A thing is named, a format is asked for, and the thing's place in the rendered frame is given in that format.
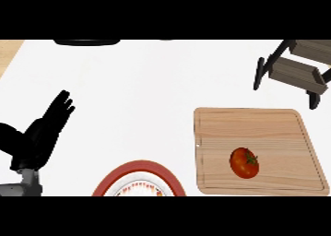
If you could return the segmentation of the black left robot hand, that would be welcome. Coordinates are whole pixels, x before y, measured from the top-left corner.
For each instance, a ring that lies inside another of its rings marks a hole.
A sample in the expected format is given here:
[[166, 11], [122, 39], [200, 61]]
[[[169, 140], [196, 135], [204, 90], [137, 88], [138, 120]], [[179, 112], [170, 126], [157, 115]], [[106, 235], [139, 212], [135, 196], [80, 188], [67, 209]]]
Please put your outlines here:
[[11, 156], [10, 169], [38, 171], [48, 163], [61, 130], [76, 107], [70, 92], [63, 90], [54, 99], [43, 117], [36, 119], [21, 133], [11, 125], [0, 123], [0, 150]]

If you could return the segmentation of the wooden cutting board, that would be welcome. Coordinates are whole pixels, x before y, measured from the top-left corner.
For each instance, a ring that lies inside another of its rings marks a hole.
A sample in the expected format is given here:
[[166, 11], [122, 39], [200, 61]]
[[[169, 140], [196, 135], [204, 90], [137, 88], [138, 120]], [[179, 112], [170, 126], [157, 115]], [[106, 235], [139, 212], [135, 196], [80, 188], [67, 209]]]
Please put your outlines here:
[[[194, 111], [197, 185], [209, 195], [327, 195], [329, 183], [300, 114], [292, 109]], [[258, 157], [259, 173], [240, 178], [237, 148]]]

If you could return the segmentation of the red rimmed plate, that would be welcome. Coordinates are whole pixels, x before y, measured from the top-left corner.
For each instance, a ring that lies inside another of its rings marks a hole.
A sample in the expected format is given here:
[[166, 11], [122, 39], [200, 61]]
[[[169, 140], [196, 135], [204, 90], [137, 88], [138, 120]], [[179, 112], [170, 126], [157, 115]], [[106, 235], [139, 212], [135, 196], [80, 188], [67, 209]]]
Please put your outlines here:
[[162, 164], [137, 160], [110, 172], [94, 196], [185, 196], [185, 191], [176, 176]]

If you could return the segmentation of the black round object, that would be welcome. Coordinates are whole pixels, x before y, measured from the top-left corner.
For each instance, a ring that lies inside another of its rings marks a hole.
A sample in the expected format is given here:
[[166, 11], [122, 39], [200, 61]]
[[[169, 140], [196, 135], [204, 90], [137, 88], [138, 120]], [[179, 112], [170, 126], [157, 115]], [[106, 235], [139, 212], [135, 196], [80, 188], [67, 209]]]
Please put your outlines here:
[[106, 46], [116, 45], [120, 40], [54, 40], [54, 42], [67, 46]]

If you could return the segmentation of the red tomato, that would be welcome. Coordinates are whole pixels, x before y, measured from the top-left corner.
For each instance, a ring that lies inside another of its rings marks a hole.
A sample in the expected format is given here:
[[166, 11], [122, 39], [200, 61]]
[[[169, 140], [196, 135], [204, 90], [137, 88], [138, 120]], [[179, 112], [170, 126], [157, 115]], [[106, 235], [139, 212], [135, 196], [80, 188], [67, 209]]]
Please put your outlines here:
[[259, 162], [253, 152], [240, 147], [234, 150], [230, 158], [231, 169], [243, 179], [252, 179], [259, 173]]

